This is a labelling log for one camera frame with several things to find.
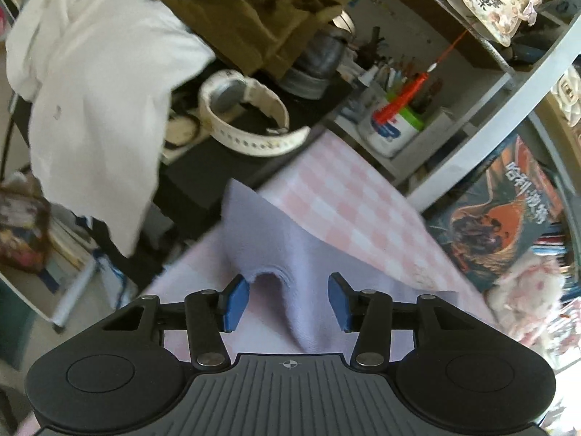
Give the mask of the pink and purple knit sweater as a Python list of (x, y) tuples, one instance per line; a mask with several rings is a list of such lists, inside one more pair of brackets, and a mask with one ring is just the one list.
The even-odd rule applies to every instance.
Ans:
[(250, 284), (250, 300), (227, 338), (230, 351), (349, 353), (354, 337), (340, 329), (327, 295), (328, 278), (337, 272), (356, 289), (382, 291), (401, 302), (434, 293), (485, 323), (493, 320), (458, 271), (459, 290), (409, 286), (317, 238), (238, 181), (227, 187), (220, 223), (161, 274), (150, 293), (177, 302), (241, 275)]

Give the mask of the white pink plush bunny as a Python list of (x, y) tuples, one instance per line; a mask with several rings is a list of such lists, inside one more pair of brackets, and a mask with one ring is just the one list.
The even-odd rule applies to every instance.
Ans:
[(564, 287), (556, 258), (528, 251), (485, 293), (501, 331), (556, 369), (580, 358), (580, 299), (563, 303)]

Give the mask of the Harry Potter book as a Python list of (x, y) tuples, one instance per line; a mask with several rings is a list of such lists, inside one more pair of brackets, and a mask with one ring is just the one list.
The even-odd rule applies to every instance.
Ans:
[(542, 165), (512, 133), (424, 217), (428, 232), (457, 269), (485, 292), (561, 212), (562, 202)]

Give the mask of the pink checkered table mat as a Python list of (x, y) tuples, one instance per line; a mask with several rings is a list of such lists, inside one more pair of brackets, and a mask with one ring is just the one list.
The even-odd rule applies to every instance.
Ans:
[(409, 286), (459, 290), (463, 278), (404, 197), (327, 132), (259, 189), (317, 238)]

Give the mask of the white pen holder cup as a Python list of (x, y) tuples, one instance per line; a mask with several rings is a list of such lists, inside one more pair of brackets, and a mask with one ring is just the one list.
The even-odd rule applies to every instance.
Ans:
[(404, 107), (385, 124), (373, 120), (375, 111), (385, 107), (388, 100), (375, 98), (367, 103), (366, 111), (357, 125), (357, 132), (369, 147), (385, 158), (394, 158), (416, 135), (422, 132), (424, 122), (415, 112)]

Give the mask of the red tassel ornament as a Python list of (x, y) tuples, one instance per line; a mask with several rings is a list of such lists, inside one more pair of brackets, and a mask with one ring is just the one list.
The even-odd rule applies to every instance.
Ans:
[(385, 125), (390, 122), (404, 107), (406, 107), (409, 102), (415, 97), (415, 95), (422, 89), (424, 83), (429, 79), (431, 73), (449, 56), (449, 54), (455, 49), (458, 43), (470, 32), (470, 29), (465, 29), (456, 40), (454, 40), (439, 57), (430, 64), (429, 67), (415, 77), (412, 82), (405, 85), (400, 93), (394, 100), (391, 100), (385, 107), (382, 107), (378, 111), (372, 114), (371, 119), (378, 125)]

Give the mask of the white metal bookshelf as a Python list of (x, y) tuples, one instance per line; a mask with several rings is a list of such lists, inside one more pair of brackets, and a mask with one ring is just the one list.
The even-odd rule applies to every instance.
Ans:
[(433, 102), (451, 112), (453, 123), (429, 139), (412, 140), (391, 161), (383, 161), (392, 183), (417, 211), (425, 211), (534, 110), (580, 53), (580, 19), (568, 24), (554, 16), (556, 41), (530, 70), (518, 72), (499, 45), (482, 37), (446, 0), (357, 0), (348, 12), (357, 35), (366, 40), (379, 27), (395, 60), (414, 60), (424, 68), (449, 43), (457, 46), (438, 65), (444, 88)]

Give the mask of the white cloth garment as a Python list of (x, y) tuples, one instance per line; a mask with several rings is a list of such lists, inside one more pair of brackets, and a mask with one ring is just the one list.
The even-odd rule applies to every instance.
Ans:
[(159, 180), (171, 94), (215, 58), (159, 0), (28, 0), (6, 42), (32, 104), (45, 198), (103, 222), (131, 255)]

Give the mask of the olive green jacket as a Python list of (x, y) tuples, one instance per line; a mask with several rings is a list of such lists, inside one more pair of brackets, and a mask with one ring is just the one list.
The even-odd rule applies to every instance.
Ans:
[(353, 0), (161, 0), (220, 58), (251, 75), (281, 78)]

